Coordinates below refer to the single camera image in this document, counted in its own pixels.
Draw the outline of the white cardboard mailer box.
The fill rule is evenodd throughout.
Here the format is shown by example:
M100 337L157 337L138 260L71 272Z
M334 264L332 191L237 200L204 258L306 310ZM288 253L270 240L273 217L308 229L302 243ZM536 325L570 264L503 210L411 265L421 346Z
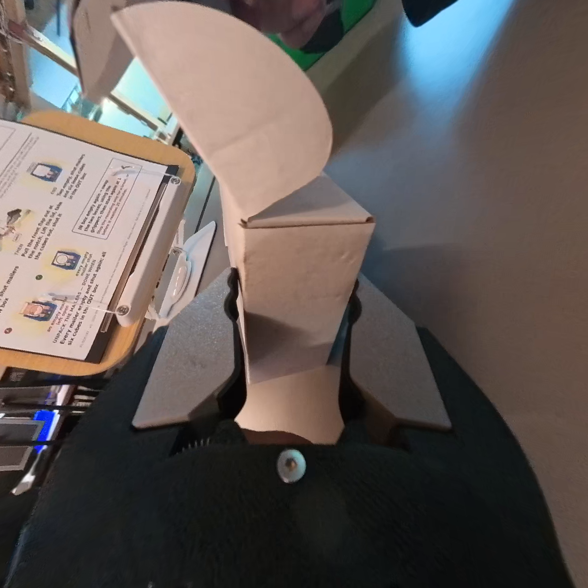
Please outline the white cardboard mailer box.
M227 1L78 1L70 26L87 97L136 58L217 181L254 393L240 424L334 444L343 419L320 371L375 222L324 173L316 86Z

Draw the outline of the white display stand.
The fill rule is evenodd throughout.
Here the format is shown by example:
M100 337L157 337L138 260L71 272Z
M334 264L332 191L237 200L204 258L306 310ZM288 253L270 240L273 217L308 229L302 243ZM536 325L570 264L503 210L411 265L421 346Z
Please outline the white display stand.
M140 325L145 318L165 326L186 308L200 287L216 237L215 221L186 231L185 209L200 180L179 175L169 180L124 288L113 299L113 317L123 328Z

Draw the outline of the green plastic bin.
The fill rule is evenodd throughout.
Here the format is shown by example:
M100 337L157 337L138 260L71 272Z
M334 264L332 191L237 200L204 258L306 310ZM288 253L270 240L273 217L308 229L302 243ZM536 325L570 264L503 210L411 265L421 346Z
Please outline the green plastic bin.
M271 36L271 39L306 72L342 41L372 11L375 4L376 1L327 1L325 16L304 46L289 47L276 35Z

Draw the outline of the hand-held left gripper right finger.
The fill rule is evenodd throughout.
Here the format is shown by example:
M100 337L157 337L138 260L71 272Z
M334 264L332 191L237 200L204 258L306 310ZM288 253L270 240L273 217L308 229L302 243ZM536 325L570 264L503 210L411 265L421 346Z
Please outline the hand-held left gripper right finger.
M452 429L415 323L365 276L355 283L329 363L340 369L344 424L362 420L369 432Z

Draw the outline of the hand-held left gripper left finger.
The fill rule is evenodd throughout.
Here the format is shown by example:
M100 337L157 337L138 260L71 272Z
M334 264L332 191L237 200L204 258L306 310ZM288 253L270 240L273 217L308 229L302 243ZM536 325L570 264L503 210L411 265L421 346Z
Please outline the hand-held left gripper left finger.
M246 401L238 294L239 273L227 268L171 320L132 421L135 429L191 423L208 430L237 417Z

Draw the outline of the printed instruction sheet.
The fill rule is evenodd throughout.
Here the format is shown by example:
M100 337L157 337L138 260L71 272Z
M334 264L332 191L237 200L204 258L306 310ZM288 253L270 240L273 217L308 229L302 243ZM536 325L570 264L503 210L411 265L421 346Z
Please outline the printed instruction sheet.
M1 349L97 364L179 166L1 122Z

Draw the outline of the instruction sheet on stand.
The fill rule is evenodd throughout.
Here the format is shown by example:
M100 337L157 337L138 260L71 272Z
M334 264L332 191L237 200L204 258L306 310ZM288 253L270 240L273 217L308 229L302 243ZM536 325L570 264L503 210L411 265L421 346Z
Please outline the instruction sheet on stand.
M9 367L45 371L62 376L96 375L120 364L129 353L134 351L151 296L154 294L156 283L162 275L175 231L183 218L189 196L196 183L195 166L190 162L186 153L171 145L88 121L59 110L33 112L26 115L22 123L70 136L135 158L179 166L179 176L182 184L178 187L169 211L164 212L163 204L159 206L159 211L152 227L155 229L157 223L163 221L163 235L156 238L153 259L150 264L149 272L151 274L142 277L139 281L142 290L140 295L143 296L144 300L133 303L130 307L130 314L135 312L135 308L138 307L136 312L137 320L128 326L120 326L118 321L114 319L115 327L112 337L108 342L101 362L92 364L15 350L1 350L1 375Z

